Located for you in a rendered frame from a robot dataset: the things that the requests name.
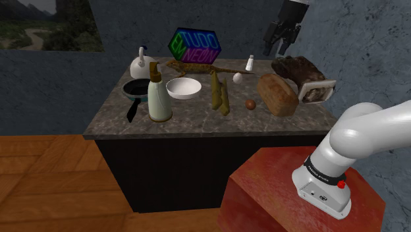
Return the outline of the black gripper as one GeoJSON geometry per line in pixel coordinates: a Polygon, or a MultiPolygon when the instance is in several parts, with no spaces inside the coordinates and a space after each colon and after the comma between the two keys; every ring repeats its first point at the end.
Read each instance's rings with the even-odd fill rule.
{"type": "Polygon", "coordinates": [[[300,0],[284,0],[278,14],[278,21],[272,21],[269,24],[263,40],[265,48],[263,54],[268,56],[271,53],[272,47],[282,36],[283,42],[278,51],[278,54],[284,55],[288,47],[293,44],[301,29],[301,22],[309,8],[307,2],[300,0]]]}

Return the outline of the dark cured meat slab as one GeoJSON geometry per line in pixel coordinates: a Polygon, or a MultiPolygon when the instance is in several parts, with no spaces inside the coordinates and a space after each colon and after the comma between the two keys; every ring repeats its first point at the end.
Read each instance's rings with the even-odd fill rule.
{"type": "Polygon", "coordinates": [[[298,87],[298,99],[302,103],[322,103],[334,92],[336,80],[328,79],[303,56],[279,57],[271,62],[275,73],[293,81],[298,87]]]}

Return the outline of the brown bread loaf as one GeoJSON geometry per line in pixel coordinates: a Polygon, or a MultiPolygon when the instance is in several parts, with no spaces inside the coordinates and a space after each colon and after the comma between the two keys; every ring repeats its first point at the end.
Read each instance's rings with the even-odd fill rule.
{"type": "Polygon", "coordinates": [[[274,116],[293,116],[299,104],[299,99],[280,76],[264,74],[258,80],[257,91],[274,116]]]}

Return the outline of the hexagonal neon sign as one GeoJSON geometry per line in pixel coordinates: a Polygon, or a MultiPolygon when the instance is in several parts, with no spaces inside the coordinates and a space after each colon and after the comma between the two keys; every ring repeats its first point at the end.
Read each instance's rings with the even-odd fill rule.
{"type": "Polygon", "coordinates": [[[177,61],[212,65],[221,52],[214,31],[177,28],[168,48],[177,61]]]}

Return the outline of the brown lizard figure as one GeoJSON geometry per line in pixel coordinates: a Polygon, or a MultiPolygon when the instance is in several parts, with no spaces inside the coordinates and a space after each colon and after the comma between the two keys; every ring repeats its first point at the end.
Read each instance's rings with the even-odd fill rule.
{"type": "Polygon", "coordinates": [[[166,66],[180,73],[177,78],[184,77],[186,74],[210,74],[212,71],[215,71],[216,73],[250,74],[248,71],[223,69],[203,63],[183,63],[182,61],[177,60],[167,61],[166,66]]]}

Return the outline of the white bowl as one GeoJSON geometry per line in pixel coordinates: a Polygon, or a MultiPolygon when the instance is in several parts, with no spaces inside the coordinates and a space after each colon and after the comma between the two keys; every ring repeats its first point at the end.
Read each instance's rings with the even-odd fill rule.
{"type": "Polygon", "coordinates": [[[166,88],[172,98],[190,100],[199,94],[202,85],[193,78],[180,77],[168,81],[166,88]]]}

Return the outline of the cream soap dispenser bottle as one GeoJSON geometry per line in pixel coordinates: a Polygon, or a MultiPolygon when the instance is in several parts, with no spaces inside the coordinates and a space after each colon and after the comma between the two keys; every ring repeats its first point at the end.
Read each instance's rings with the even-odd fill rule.
{"type": "Polygon", "coordinates": [[[168,121],[173,112],[170,95],[162,81],[161,73],[157,70],[158,62],[150,63],[150,83],[148,85],[148,109],[152,121],[162,123],[168,121]]]}

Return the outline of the white kettle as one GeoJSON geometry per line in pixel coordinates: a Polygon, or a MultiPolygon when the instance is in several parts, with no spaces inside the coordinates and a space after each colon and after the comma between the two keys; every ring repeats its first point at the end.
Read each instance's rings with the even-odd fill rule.
{"type": "Polygon", "coordinates": [[[150,63],[156,62],[156,60],[144,55],[145,50],[147,50],[146,46],[140,46],[138,56],[130,64],[130,75],[133,79],[150,78],[150,63]]]}

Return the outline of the red robot stand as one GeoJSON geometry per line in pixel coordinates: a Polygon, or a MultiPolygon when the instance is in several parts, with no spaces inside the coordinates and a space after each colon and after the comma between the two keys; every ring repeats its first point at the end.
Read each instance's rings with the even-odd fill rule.
{"type": "Polygon", "coordinates": [[[292,172],[313,146],[260,148],[230,177],[218,226],[223,232],[381,232],[385,202],[353,168],[352,207],[337,220],[298,196],[292,172]]]}

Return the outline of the black frying pan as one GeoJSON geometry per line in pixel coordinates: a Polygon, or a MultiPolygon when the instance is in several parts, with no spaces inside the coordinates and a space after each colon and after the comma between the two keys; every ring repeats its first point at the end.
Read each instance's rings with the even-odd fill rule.
{"type": "Polygon", "coordinates": [[[133,79],[122,86],[122,93],[133,101],[126,118],[131,123],[137,112],[138,105],[148,100],[148,85],[150,79],[133,79]]]}

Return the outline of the dark counter cabinet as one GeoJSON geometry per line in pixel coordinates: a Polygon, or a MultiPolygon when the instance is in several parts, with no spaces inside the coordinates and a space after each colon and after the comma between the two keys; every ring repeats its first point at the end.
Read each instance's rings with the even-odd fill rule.
{"type": "MultiPolygon", "coordinates": [[[[225,69],[245,67],[241,59],[218,59],[225,69]]],[[[258,60],[253,73],[240,84],[233,73],[227,80],[230,113],[211,108],[211,77],[196,75],[202,84],[197,97],[172,100],[172,118],[156,123],[141,103],[130,123],[132,102],[122,93],[131,79],[125,71],[84,132],[94,140],[130,207],[135,212],[165,212],[217,208],[229,175],[260,148],[316,146],[335,124],[335,117],[319,104],[300,104],[290,117],[271,114],[257,91],[258,79],[270,73],[271,63],[258,60]],[[256,108],[248,110],[246,100],[256,108]]]]}

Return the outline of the landscape wall picture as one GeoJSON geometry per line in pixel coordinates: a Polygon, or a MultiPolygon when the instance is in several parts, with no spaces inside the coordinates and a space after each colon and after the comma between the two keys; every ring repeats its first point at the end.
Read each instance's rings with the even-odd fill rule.
{"type": "Polygon", "coordinates": [[[0,49],[104,51],[89,0],[0,0],[0,49]]]}

